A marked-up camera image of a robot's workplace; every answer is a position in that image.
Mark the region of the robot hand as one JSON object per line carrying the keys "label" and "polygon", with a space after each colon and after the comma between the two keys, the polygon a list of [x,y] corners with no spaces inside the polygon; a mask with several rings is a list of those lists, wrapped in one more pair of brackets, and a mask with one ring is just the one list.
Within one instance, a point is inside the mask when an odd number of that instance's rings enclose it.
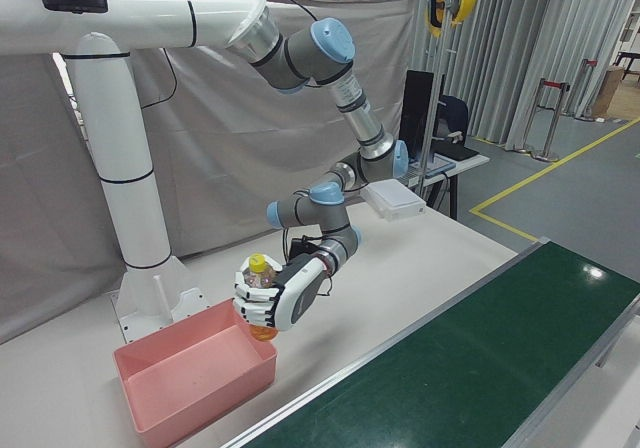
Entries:
{"label": "robot hand", "polygon": [[250,287],[244,283],[242,273],[237,272],[232,304],[236,313],[251,325],[287,331],[314,303],[327,278],[324,262],[303,253],[286,264],[268,288]]}

